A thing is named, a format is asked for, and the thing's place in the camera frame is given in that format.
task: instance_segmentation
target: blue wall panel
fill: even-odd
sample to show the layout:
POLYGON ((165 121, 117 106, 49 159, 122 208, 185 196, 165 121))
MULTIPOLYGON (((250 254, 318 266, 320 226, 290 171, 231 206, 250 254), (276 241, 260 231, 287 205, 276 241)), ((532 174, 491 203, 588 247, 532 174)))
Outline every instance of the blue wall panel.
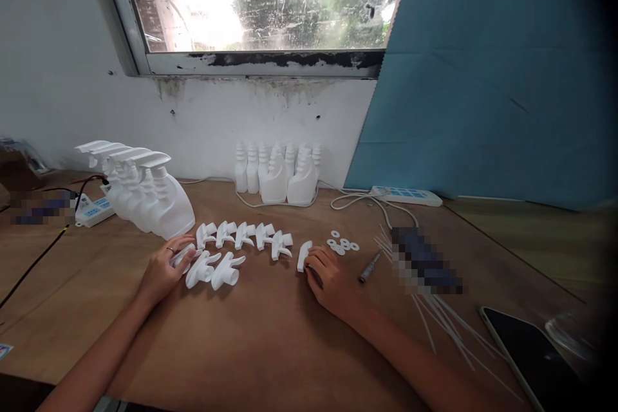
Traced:
POLYGON ((346 186, 583 209, 613 198, 595 0, 401 0, 346 186))

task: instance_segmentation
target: human hand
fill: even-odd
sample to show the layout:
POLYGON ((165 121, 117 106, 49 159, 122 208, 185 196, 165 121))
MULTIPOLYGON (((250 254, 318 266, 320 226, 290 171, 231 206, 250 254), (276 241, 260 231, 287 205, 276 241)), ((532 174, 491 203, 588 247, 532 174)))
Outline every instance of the human hand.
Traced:
POLYGON ((368 303, 356 281, 339 264, 337 256, 324 247, 309 249, 304 261, 322 280, 322 287, 313 272, 307 271, 307 281, 317 302, 348 325, 353 326, 362 317, 368 303))
POLYGON ((182 277, 184 270, 191 264, 195 250, 186 253, 176 268, 172 267, 169 261, 192 241, 195 242, 193 235, 180 235, 169 240, 159 251, 153 254, 137 290, 137 299, 154 307, 167 296, 182 277))

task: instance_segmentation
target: sticker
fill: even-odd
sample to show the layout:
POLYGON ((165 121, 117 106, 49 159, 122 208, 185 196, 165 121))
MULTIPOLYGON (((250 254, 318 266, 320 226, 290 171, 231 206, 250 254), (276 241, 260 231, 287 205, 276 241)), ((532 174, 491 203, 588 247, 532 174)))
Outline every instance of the sticker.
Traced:
POLYGON ((8 344, 0 344, 0 361, 11 349, 13 349, 13 346, 9 346, 8 344))

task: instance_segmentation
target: power strip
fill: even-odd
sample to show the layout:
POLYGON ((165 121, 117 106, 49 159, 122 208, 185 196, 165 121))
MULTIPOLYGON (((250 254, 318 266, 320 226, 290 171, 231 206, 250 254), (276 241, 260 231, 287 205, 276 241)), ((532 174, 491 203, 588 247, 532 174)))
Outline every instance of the power strip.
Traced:
POLYGON ((402 189, 396 187, 371 187, 371 195, 379 196, 380 200, 397 203, 421 204, 425 206, 442 206, 442 199, 427 190, 402 189))
POLYGON ((116 213, 106 196, 97 201, 90 201, 90 198, 82 193, 75 212, 75 226, 90 228, 114 214, 116 213))

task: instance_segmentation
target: forearm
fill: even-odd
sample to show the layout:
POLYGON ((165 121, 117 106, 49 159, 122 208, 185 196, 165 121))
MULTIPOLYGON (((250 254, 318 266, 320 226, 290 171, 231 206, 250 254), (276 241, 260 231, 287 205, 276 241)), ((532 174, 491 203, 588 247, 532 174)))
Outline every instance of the forearm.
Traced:
POLYGON ((50 393, 38 412, 92 412, 151 309, 152 304, 134 297, 50 393))
POLYGON ((391 363, 432 410, 501 409, 501 404, 405 336, 376 309, 352 318, 349 325, 391 363))

